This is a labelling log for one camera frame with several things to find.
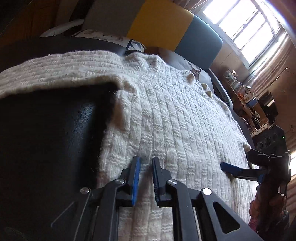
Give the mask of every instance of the blue cushion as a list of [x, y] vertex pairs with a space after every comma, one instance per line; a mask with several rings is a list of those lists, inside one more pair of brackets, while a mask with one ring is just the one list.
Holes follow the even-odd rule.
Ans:
[[193, 17], [175, 53], [207, 70], [222, 47], [222, 39], [204, 21]]

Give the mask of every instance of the white knit blanket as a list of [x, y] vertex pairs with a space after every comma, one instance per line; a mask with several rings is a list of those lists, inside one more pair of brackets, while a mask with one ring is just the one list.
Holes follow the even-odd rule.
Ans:
[[110, 81], [120, 90], [98, 159], [99, 186], [117, 178], [133, 155], [142, 158], [138, 200], [134, 208], [120, 209], [119, 240], [173, 240], [171, 209], [158, 208], [154, 200], [153, 156], [187, 187], [211, 188], [247, 222], [251, 184], [230, 180], [220, 163], [248, 168], [250, 146], [228, 107], [190, 71], [139, 53], [50, 55], [0, 73], [0, 98]]

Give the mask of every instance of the yellow cushion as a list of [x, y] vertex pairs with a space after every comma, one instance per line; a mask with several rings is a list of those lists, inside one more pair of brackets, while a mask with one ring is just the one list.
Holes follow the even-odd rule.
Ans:
[[146, 47], [157, 46], [174, 51], [192, 19], [191, 12], [168, 0], [146, 0], [127, 37]]

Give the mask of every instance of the window frame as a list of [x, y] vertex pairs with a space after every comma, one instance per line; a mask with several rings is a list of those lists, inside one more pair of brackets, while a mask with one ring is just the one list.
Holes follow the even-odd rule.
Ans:
[[[212, 2], [209, 1], [208, 4], [206, 4], [202, 9], [200, 9], [198, 11], [198, 13], [196, 13], [196, 15], [201, 18], [203, 21], [205, 21], [212, 29], [214, 29], [214, 31], [221, 36], [227, 43], [228, 45], [230, 45], [230, 47], [234, 50], [234, 52], [236, 53], [236, 55], [238, 56], [238, 58], [243, 62], [243, 64], [245, 65], [245, 67], [247, 69], [250, 69], [255, 63], [256, 61], [263, 55], [266, 53], [266, 51], [269, 49], [269, 47], [275, 42], [275, 40], [278, 37], [278, 34], [281, 32], [281, 25], [279, 24], [279, 29], [277, 30], [277, 32], [274, 32], [267, 16], [265, 15], [265, 13], [263, 12], [262, 8], [260, 7], [260, 5], [255, 1], [255, 0], [251, 0], [251, 2], [255, 5], [256, 10], [257, 11], [255, 14], [254, 12], [252, 13], [253, 16], [250, 17], [247, 22], [242, 26], [242, 28], [240, 28], [235, 34], [234, 34], [234, 38], [232, 39], [231, 37], [229, 37], [224, 30], [219, 26], [219, 24], [225, 19], [225, 17], [232, 11], [232, 9], [240, 2], [241, 0], [237, 0], [234, 5], [224, 14], [224, 16], [216, 23], [214, 24], [204, 13], [203, 11], [208, 7], [208, 5]], [[266, 47], [253, 59], [253, 61], [251, 63], [249, 63], [246, 58], [244, 57], [244, 55], [242, 54], [241, 50], [244, 48], [244, 46], [248, 43], [246, 43], [242, 49], [240, 50], [236, 44], [234, 43], [235, 39], [242, 33], [242, 31], [249, 25], [249, 23], [254, 19], [255, 16], [257, 16], [258, 13], [261, 13], [264, 17], [264, 22], [262, 23], [262, 25], [260, 26], [260, 28], [254, 33], [254, 35], [249, 39], [248, 42], [251, 41], [251, 39], [255, 36], [255, 34], [263, 27], [263, 25], [265, 23], [267, 23], [272, 31], [272, 39], [269, 41], [269, 43], [266, 45]]]

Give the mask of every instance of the printed pillow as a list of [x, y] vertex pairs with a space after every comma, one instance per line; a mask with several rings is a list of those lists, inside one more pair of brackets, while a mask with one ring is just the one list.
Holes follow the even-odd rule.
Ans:
[[73, 36], [81, 37], [81, 38], [99, 39], [107, 42], [112, 42], [112, 43], [123, 46], [124, 48], [126, 48], [126, 50], [137, 50], [141, 52], [144, 52], [145, 50], [145, 46], [136, 40], [129, 39], [123, 36], [116, 36], [108, 33], [102, 33], [94, 29], [86, 29], [74, 34]]

